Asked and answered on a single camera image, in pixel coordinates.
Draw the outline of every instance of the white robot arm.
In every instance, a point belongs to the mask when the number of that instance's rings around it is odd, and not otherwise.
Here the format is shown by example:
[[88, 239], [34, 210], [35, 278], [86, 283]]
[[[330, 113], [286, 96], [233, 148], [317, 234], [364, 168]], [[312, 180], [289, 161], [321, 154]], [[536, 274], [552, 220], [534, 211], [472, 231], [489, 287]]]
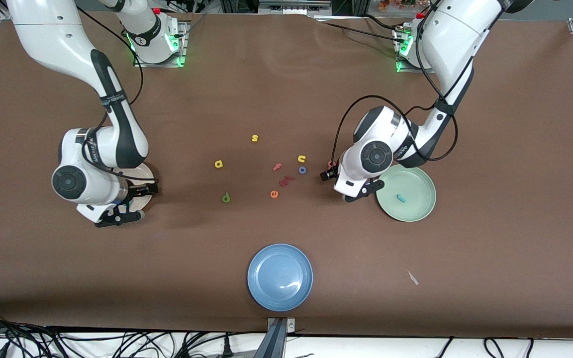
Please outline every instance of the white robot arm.
[[[156, 25], [156, 16], [146, 0], [131, 0], [125, 22]], [[77, 210], [97, 226], [122, 224], [143, 217], [141, 212], [120, 213], [116, 207], [128, 205], [133, 197], [151, 195], [157, 186], [134, 185], [110, 168], [136, 168], [148, 154], [148, 142], [139, 126], [125, 91], [109, 59], [87, 38], [73, 0], [10, 0], [14, 28], [26, 52], [51, 70], [80, 79], [97, 91], [112, 126], [71, 129], [59, 146], [59, 167], [52, 175], [54, 191], [63, 199], [78, 204]], [[160, 43], [153, 36], [144, 43]], [[156, 51], [144, 52], [152, 57]], [[168, 58], [167, 51], [157, 52]]]
[[334, 189], [351, 202], [382, 188], [383, 182], [372, 179], [393, 161], [407, 168], [426, 163], [473, 78], [475, 54], [511, 5], [512, 0], [438, 0], [425, 18], [409, 23], [400, 55], [418, 69], [434, 70], [440, 84], [434, 108], [423, 125], [404, 118], [396, 106], [371, 109], [357, 125], [352, 147], [322, 179], [336, 178]]

